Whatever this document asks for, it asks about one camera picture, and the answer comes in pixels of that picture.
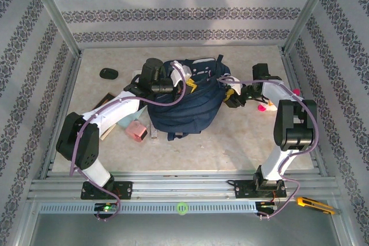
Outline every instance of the white table surface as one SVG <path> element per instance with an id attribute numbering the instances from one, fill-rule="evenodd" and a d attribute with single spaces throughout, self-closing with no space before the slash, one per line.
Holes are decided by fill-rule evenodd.
<path id="1" fill-rule="evenodd" d="M 69 111 L 82 114 L 90 111 L 108 93 L 118 95 L 129 84 L 133 70 L 141 69 L 148 58 L 163 62 L 173 59 L 217 57 L 232 75 L 240 80 L 252 79 L 252 66 L 268 63 L 271 75 L 286 83 L 277 46 L 249 47 L 152 47 L 86 49 L 83 53 Z M 100 70 L 110 67 L 119 72 L 115 80 L 99 77 Z M 166 133 L 157 139 L 146 138 L 138 143 L 116 126 L 100 141 L 99 160 L 108 171 L 192 171 L 254 170 L 262 164 L 274 147 L 273 127 L 276 112 L 259 112 L 258 102 L 249 101 L 243 108 L 220 108 L 212 124 L 199 135 L 167 141 Z M 149 126 L 145 111 L 139 118 Z M 53 172 L 68 172 L 70 162 L 57 153 Z M 309 155 L 297 157 L 291 169 L 313 168 Z"/>

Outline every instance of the gray floor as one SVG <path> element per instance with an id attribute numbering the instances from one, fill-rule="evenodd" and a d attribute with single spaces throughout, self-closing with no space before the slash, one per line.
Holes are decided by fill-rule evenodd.
<path id="1" fill-rule="evenodd" d="M 333 246 L 329 215 L 290 203 L 270 221 L 254 214 L 120 215 L 97 222 L 92 215 L 39 216 L 31 245 L 106 246 Z"/>

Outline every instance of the purple cable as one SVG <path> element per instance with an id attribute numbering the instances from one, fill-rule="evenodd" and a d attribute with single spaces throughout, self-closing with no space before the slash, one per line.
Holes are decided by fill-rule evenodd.
<path id="1" fill-rule="evenodd" d="M 162 106 L 162 107 L 173 106 L 173 105 L 177 104 L 178 102 L 180 102 L 181 99 L 183 98 L 183 96 L 185 96 L 185 93 L 186 93 L 186 85 L 185 85 L 186 84 L 186 79 L 185 79 L 183 73 L 181 72 L 181 70 L 173 62 L 171 63 L 171 66 L 174 67 L 178 71 L 178 73 L 179 73 L 179 75 L 182 79 L 182 82 L 183 82 L 183 90 L 182 90 L 182 92 L 181 92 L 181 94 L 180 94 L 180 96 L 177 100 L 175 100 L 171 103 L 158 103 L 158 102 L 155 102 L 155 101 L 151 101 L 151 100 L 148 100 L 148 99 L 145 99 L 145 98 L 142 98 L 142 97 L 136 97 L 136 96 L 129 96 L 129 97 L 123 97 L 123 98 L 120 98 L 120 99 L 116 99 L 115 101 L 107 103 L 105 106 L 103 106 L 99 110 L 97 110 L 94 115 L 92 115 L 88 120 L 86 120 L 86 122 L 82 125 L 80 131 L 78 132 L 76 143 L 74 144 L 73 154 L 72 154 L 72 157 L 71 157 L 69 176 L 73 176 L 74 171 L 77 169 L 77 171 L 81 175 L 83 175 L 83 177 L 86 178 L 87 181 L 89 181 L 94 187 L 96 187 L 99 190 L 113 196 L 117 200 L 117 206 L 118 207 L 117 207 L 116 212 L 113 213 L 113 215 L 110 216 L 109 218 L 104 219 L 105 222 L 112 219 L 113 217 L 115 217 L 119 213 L 119 210 L 120 210 L 120 207 L 121 207 L 121 200 L 119 199 L 119 197 L 117 195 L 115 195 L 114 193 L 112 193 L 110 191 L 105 190 L 103 187 L 99 186 L 94 181 L 92 181 L 90 178 L 88 178 L 87 175 L 80 168 L 74 167 L 75 163 L 76 163 L 76 158 L 77 158 L 78 146 L 80 144 L 80 140 L 81 140 L 81 137 L 83 135 L 83 132 L 86 129 L 87 125 L 92 121 L 92 119 L 96 118 L 105 109 L 107 109 L 108 107 L 110 107 L 110 106 L 112 106 L 112 105 L 114 105 L 118 102 L 122 102 L 122 101 L 125 101 L 125 100 L 141 100 L 141 101 L 147 102 L 149 104 Z"/>
<path id="2" fill-rule="evenodd" d="M 305 150 L 305 151 L 301 151 L 301 152 L 297 152 L 294 154 L 290 154 L 288 155 L 288 157 L 280 164 L 280 166 L 278 167 L 278 173 L 279 175 L 282 177 L 283 180 L 286 181 L 291 181 L 293 183 L 297 184 L 296 190 L 287 198 L 286 202 L 280 207 L 280 209 L 278 209 L 276 212 L 274 212 L 273 214 L 267 216 L 267 218 L 272 218 L 273 216 L 277 215 L 278 213 L 281 212 L 282 209 L 284 209 L 284 207 L 289 203 L 289 201 L 291 201 L 291 199 L 296 195 L 296 193 L 299 191 L 300 189 L 300 183 L 294 179 L 290 179 L 285 177 L 284 175 L 282 175 L 282 169 L 283 166 L 287 163 L 287 161 L 294 156 L 299 156 L 299 155 L 303 155 L 303 154 L 307 154 L 310 153 L 311 151 L 313 151 L 316 146 L 318 145 L 318 138 L 319 138 L 319 130 L 318 130 L 318 123 L 314 118 L 314 115 L 311 113 L 311 111 L 307 108 L 307 106 L 296 96 L 295 93 L 291 92 L 291 90 L 286 87 L 284 84 L 280 83 L 280 82 L 276 82 L 276 81 L 272 81 L 272 80 L 253 80 L 253 81 L 229 81 L 229 79 L 232 79 L 232 77 L 220 77 L 218 79 L 219 82 L 222 83 L 226 83 L 226 84 L 244 84 L 244 85 L 250 85 L 250 84 L 255 84 L 255 83 L 271 83 L 274 85 L 278 85 L 281 88 L 283 88 L 290 96 L 292 96 L 293 99 L 295 99 L 303 108 L 304 110 L 307 112 L 307 114 L 309 115 L 312 124 L 314 125 L 314 140 L 312 142 L 312 145 L 309 147 L 309 149 Z"/>

